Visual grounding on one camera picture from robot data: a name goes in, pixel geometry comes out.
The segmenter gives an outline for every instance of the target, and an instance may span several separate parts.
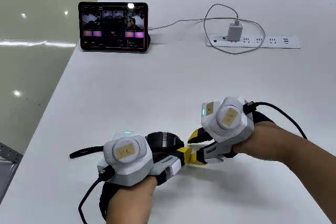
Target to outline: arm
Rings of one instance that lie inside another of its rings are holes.
[[[152,209],[155,177],[148,177],[132,187],[124,187],[110,199],[107,224],[146,224]]]
[[[233,147],[237,153],[284,163],[301,180],[333,224],[336,224],[336,157],[306,139],[270,122],[255,125],[246,141]]]

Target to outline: cable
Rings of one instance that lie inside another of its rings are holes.
[[[212,17],[212,18],[208,18],[208,14],[209,14],[210,10],[211,10],[214,6],[217,6],[217,5],[219,5],[219,6],[224,6],[224,7],[227,7],[227,8],[229,8],[229,9],[233,10],[233,11],[235,12],[235,14],[236,14],[237,17],[236,17],[236,18],[233,18],[233,17]],[[252,49],[248,49],[248,50],[245,50],[245,51],[241,51],[241,52],[230,52],[230,51],[226,51],[226,50],[220,49],[219,47],[216,47],[214,44],[212,44],[211,40],[209,39],[208,33],[207,33],[207,31],[206,31],[205,22],[206,22],[207,20],[210,20],[210,19],[235,19],[235,20],[238,20],[238,21],[244,21],[244,22],[247,22],[247,23],[251,23],[251,24],[253,24],[253,25],[256,25],[256,26],[258,26],[258,27],[260,28],[260,30],[261,30],[261,33],[262,33],[262,40],[261,40],[260,44],[259,44],[257,47],[252,48]],[[189,21],[203,21],[204,33],[205,33],[205,36],[206,36],[207,40],[209,41],[210,45],[211,45],[213,48],[215,48],[215,49],[217,49],[217,50],[219,50],[219,51],[221,51],[221,52],[224,52],[224,53],[226,53],[226,54],[230,54],[230,55],[240,55],[240,54],[245,54],[245,53],[247,53],[247,52],[252,52],[252,51],[258,50],[258,49],[262,46],[262,44],[264,43],[264,40],[265,40],[265,37],[266,37],[265,30],[263,29],[263,27],[262,27],[259,23],[255,22],[255,21],[252,21],[252,20],[248,20],[248,19],[239,19],[239,16],[238,16],[238,13],[236,12],[236,10],[234,10],[232,7],[229,7],[229,6],[227,6],[227,5],[223,5],[223,4],[219,4],[219,3],[213,4],[213,5],[209,8],[209,10],[207,11],[207,13],[206,13],[206,15],[205,15],[204,18],[180,19],[180,20],[177,20],[177,21],[175,21],[175,22],[173,22],[173,23],[171,23],[171,24],[168,24],[168,25],[165,25],[165,26],[160,26],[160,27],[154,27],[154,28],[149,29],[149,30],[162,29],[162,28],[166,28],[166,27],[173,26],[173,25],[175,25],[175,24],[177,24],[177,23],[179,23],[179,22],[189,22]]]
[[[79,205],[78,205],[78,212],[80,215],[80,218],[82,219],[82,222],[84,224],[88,224],[85,216],[83,214],[82,211],[82,206],[85,203],[85,201],[87,200],[87,198],[89,197],[90,193],[93,191],[93,189],[102,181],[106,181],[108,179],[110,179],[111,177],[113,177],[115,175],[115,171],[112,168],[112,166],[107,166],[105,167],[100,173],[99,173],[99,177],[97,178],[97,180],[95,182],[93,182],[93,184],[90,186],[89,190],[86,192],[86,194],[84,195],[83,199],[80,201]]]
[[[262,40],[261,40],[260,44],[259,44],[257,47],[255,47],[255,48],[248,49],[248,50],[241,51],[241,52],[229,52],[229,51],[226,51],[226,50],[220,49],[219,47],[214,46],[214,44],[212,44],[211,40],[209,39],[208,33],[207,33],[207,31],[206,31],[206,28],[205,28],[205,22],[206,22],[206,20],[207,20],[207,17],[208,17],[209,12],[210,12],[211,9],[212,9],[214,6],[216,6],[216,5],[228,7],[228,6],[226,6],[226,5],[222,5],[222,4],[213,4],[213,5],[209,8],[209,10],[207,11],[207,13],[206,13],[206,15],[205,15],[205,17],[204,17],[204,20],[203,20],[203,28],[204,28],[205,36],[206,36],[206,38],[209,40],[209,43],[210,43],[210,45],[211,45],[213,48],[215,48],[215,49],[217,49],[217,50],[219,50],[219,51],[221,51],[221,52],[225,52],[225,53],[227,53],[227,54],[230,54],[230,55],[240,55],[240,54],[245,54],[245,53],[247,53],[247,52],[252,52],[252,51],[258,50],[258,49],[262,46],[262,44],[264,43],[265,37],[266,37],[266,33],[265,33],[265,30],[263,29],[263,27],[262,27],[260,24],[258,24],[257,22],[254,22],[254,21],[251,21],[251,20],[238,19],[238,14],[237,14],[237,19],[236,19],[236,20],[246,21],[246,22],[255,24],[255,25],[257,25],[257,26],[261,29],[261,31],[262,31]]]
[[[69,155],[70,158],[82,157],[88,154],[102,152],[104,150],[104,146],[94,146],[89,148],[84,148],[78,151],[75,151]]]
[[[89,197],[90,193],[92,192],[92,190],[100,183],[102,182],[103,180],[101,178],[97,178],[97,180],[92,184],[92,186],[90,186],[89,190],[86,192],[86,194],[84,195],[83,199],[81,200],[81,202],[79,203],[78,205],[78,211],[79,211],[79,215],[80,215],[80,218],[82,219],[82,222],[84,224],[88,224],[86,219],[85,219],[85,216],[83,214],[83,211],[82,211],[82,206],[84,204],[84,202],[87,200],[87,198]]]
[[[248,102],[246,104],[244,104],[243,106],[243,111],[245,114],[249,114],[252,111],[255,111],[257,109],[257,107],[259,105],[265,105],[265,106],[269,106],[273,109],[275,109],[276,111],[280,112],[283,116],[285,116],[289,121],[292,122],[292,124],[295,125],[295,127],[299,130],[299,132],[301,133],[302,137],[307,139],[307,136],[305,135],[305,133],[303,132],[303,130],[301,129],[301,127],[298,125],[297,122],[294,121],[293,118],[291,118],[288,114],[286,114],[282,109],[276,107],[275,105],[268,103],[268,102]]]

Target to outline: black cable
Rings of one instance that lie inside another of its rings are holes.
[[[303,132],[303,130],[301,129],[301,127],[298,125],[297,122],[294,121],[293,118],[291,118],[288,114],[286,114],[282,109],[276,107],[275,105],[268,103],[268,102],[248,102],[243,106],[243,110],[245,114],[249,114],[252,111],[255,111],[257,109],[257,107],[259,105],[265,105],[265,106],[269,106],[273,109],[275,109],[276,111],[280,112],[283,116],[285,116],[289,121],[292,122],[292,124],[295,125],[295,127],[299,130],[299,132],[301,133],[302,137],[307,139],[305,133]]]
[[[88,223],[86,222],[86,219],[84,217],[84,214],[83,214],[83,211],[82,211],[82,206],[83,206],[84,202],[87,200],[87,198],[89,197],[92,190],[102,181],[103,180],[101,178],[97,178],[97,180],[92,184],[92,186],[90,186],[89,190],[86,192],[83,199],[81,200],[81,202],[78,205],[78,212],[79,212],[80,218],[82,219],[84,224],[88,224]]]
[[[115,175],[115,171],[113,169],[112,166],[107,166],[105,167],[100,173],[99,173],[99,177],[97,178],[97,180],[90,186],[89,190],[86,192],[86,194],[84,195],[83,199],[80,201],[79,205],[78,205],[78,212],[80,215],[80,218],[82,219],[82,222],[84,224],[88,224],[83,211],[82,211],[82,206],[85,203],[85,201],[87,200],[87,198],[89,197],[90,193],[93,191],[93,189],[102,181],[106,181],[108,179],[110,179],[111,177],[113,177]]]
[[[89,148],[75,151],[71,153],[69,157],[76,158],[76,157],[81,157],[81,156],[85,156],[85,155],[96,153],[96,152],[102,152],[102,151],[104,151],[104,146],[94,146],[94,147],[89,147]]]

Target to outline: charging cable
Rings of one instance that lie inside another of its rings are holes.
[[[211,18],[208,18],[209,12],[211,11],[211,9],[214,6],[222,6],[222,7],[226,7],[226,8],[231,9],[236,14],[236,17],[235,18],[233,18],[233,17],[211,17]],[[240,40],[242,31],[243,31],[243,26],[242,26],[241,22],[247,22],[247,23],[251,23],[251,24],[257,26],[261,30],[261,33],[262,33],[262,39],[261,39],[260,44],[257,47],[255,47],[255,48],[248,49],[248,50],[241,51],[241,52],[230,52],[230,51],[226,51],[226,50],[223,50],[223,49],[215,46],[211,42],[211,40],[209,39],[207,30],[206,30],[206,26],[205,26],[205,23],[206,23],[207,20],[213,20],[213,19],[232,19],[232,20],[235,21],[234,23],[230,24],[229,30],[228,30],[228,34],[227,34],[227,37],[229,39],[233,40],[233,41],[239,41]],[[207,11],[207,13],[206,13],[206,15],[205,15],[204,18],[180,19],[180,20],[177,20],[177,21],[175,21],[175,22],[173,22],[171,24],[168,24],[168,25],[164,25],[164,26],[160,26],[160,27],[154,27],[154,28],[148,28],[148,30],[162,29],[162,28],[173,26],[173,25],[175,25],[175,24],[177,24],[179,22],[190,22],[190,21],[196,21],[196,22],[202,22],[203,21],[204,33],[205,33],[205,36],[206,36],[207,40],[209,41],[210,45],[213,48],[215,48],[215,49],[217,49],[217,50],[219,50],[221,52],[224,52],[226,54],[230,54],[230,55],[240,55],[240,54],[245,54],[247,52],[252,52],[252,51],[258,50],[262,46],[262,44],[264,43],[264,40],[265,40],[265,37],[266,37],[265,30],[263,29],[263,27],[259,23],[255,22],[255,21],[252,21],[252,20],[248,20],[248,19],[241,19],[241,18],[239,18],[239,15],[236,12],[236,10],[234,10],[232,7],[227,6],[227,5],[223,5],[223,4],[219,4],[219,3],[213,4],[208,9],[208,11]]]
[[[85,203],[85,201],[87,200],[87,198],[89,197],[89,195],[91,194],[91,192],[93,191],[93,189],[100,183],[103,181],[107,181],[109,180],[111,177],[113,177],[115,175],[115,171],[112,168],[112,166],[107,166],[105,167],[100,173],[99,173],[99,177],[97,178],[97,180],[95,182],[93,182],[93,184],[90,186],[89,190],[86,192],[86,194],[84,195],[83,199],[80,201],[79,205],[78,205],[78,212],[80,215],[80,218],[82,219],[82,222],[84,224],[88,224],[85,216],[83,214],[82,211],[82,206]]]
[[[273,105],[271,103],[268,103],[268,102],[248,102],[248,103],[244,104],[243,112],[245,114],[252,113],[253,111],[256,111],[257,107],[260,106],[260,105],[265,105],[265,106],[271,107],[271,108],[275,109],[276,111],[280,112],[280,114],[285,116],[289,121],[292,122],[292,124],[295,125],[295,127],[301,133],[302,137],[307,139],[307,136],[305,135],[305,133],[303,132],[303,130],[301,129],[299,124],[297,122],[295,122],[294,119],[291,118],[288,114],[286,114],[282,109],[276,107],[275,105]]]

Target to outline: white table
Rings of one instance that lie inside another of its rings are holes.
[[[334,0],[100,1],[147,2],[153,27],[202,17],[211,4],[225,3],[261,22],[269,35],[297,35],[302,49],[229,56],[205,46],[201,24],[152,33],[145,55],[82,52],[77,46],[0,207],[1,223],[81,223],[77,206],[97,177],[101,154],[70,160],[70,152],[102,145],[120,130],[169,131],[186,140],[200,125],[201,103],[227,95],[277,104],[312,141],[336,153]],[[219,8],[213,15],[231,13]],[[277,112],[262,111],[295,131]],[[83,208],[89,223],[103,223],[100,190]],[[149,223],[328,219],[286,167],[238,155],[222,164],[186,167],[157,188]]]

